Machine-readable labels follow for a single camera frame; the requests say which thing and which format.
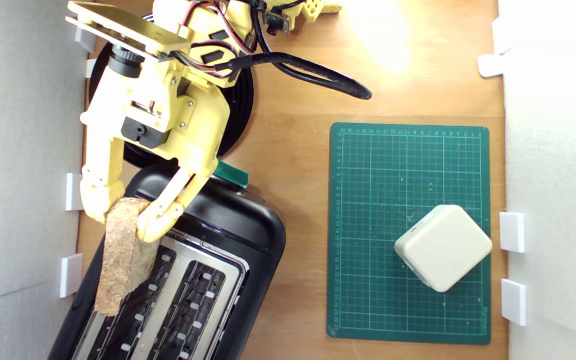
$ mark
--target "yellow robotic arm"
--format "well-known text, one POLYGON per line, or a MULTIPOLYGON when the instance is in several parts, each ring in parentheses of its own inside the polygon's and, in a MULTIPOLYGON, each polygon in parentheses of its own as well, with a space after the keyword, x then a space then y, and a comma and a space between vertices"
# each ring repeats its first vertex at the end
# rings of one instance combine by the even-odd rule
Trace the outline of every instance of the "yellow robotic arm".
POLYGON ((244 67, 272 62, 300 80, 369 99, 370 91, 345 75, 270 51, 261 33, 259 12, 267 19, 279 16, 284 25, 290 21, 290 28, 298 11, 313 21, 340 8, 326 0, 154 0, 153 23, 115 6, 69 1, 77 17, 68 22, 113 44, 80 117, 86 125, 80 184, 86 214, 105 223, 124 196, 119 177, 129 142, 178 162, 172 180, 137 219, 143 241, 154 242, 170 230, 217 168, 230 111, 220 88, 233 86, 244 67), (257 41, 262 54, 253 54, 257 41))

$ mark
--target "wooden table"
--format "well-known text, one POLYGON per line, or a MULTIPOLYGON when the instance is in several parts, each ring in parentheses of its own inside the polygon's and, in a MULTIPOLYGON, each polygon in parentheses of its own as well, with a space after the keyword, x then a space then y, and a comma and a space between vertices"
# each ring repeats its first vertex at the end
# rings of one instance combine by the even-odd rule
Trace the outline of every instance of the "wooden table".
MULTIPOLYGON (((150 0, 104 1, 138 15, 150 0)), ((350 75, 371 100, 254 68, 249 126, 224 160, 250 172, 254 191, 286 227, 286 248, 243 360, 505 360, 498 212, 505 209, 504 104, 500 78, 482 79, 477 56, 492 52, 496 0, 345 0, 340 14, 271 38, 284 51, 350 75), (326 335, 330 125, 337 121, 486 126, 491 137, 492 341, 489 346, 333 339, 326 335)), ((126 169, 129 179, 135 169, 126 169)), ((88 264, 103 227, 82 216, 78 250, 88 264)))

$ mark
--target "green tab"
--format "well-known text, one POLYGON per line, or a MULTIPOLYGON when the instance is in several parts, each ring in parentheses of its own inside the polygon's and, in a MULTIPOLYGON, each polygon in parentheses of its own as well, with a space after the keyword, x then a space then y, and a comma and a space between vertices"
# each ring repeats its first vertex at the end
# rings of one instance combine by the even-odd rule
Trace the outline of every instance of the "green tab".
POLYGON ((219 160, 219 164, 217 165, 217 169, 215 169, 214 173, 215 176, 218 178, 222 178, 231 182, 239 187, 246 189, 249 184, 249 173, 246 171, 240 170, 235 166, 230 166, 219 160))

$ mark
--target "green cutting mat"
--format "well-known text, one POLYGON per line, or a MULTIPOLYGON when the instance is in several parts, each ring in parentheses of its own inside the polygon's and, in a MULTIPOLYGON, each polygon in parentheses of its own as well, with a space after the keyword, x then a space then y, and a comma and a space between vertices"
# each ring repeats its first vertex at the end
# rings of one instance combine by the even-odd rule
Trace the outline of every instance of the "green cutting mat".
POLYGON ((335 123, 330 134, 327 333, 489 344, 490 256, 448 292, 424 285, 395 240, 440 204, 490 235, 484 127, 335 123))

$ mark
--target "white wall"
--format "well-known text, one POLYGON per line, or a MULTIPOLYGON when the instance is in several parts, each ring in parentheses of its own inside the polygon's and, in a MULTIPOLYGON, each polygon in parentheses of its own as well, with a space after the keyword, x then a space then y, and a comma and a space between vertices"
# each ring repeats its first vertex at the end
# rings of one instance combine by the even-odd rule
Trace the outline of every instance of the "white wall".
POLYGON ((503 56, 507 209, 525 213, 527 325, 510 324, 510 360, 576 359, 576 1, 499 0, 512 24, 503 56))
POLYGON ((85 51, 65 0, 0 0, 0 359, 48 355, 72 301, 60 258, 76 251, 66 173, 82 162, 85 51))

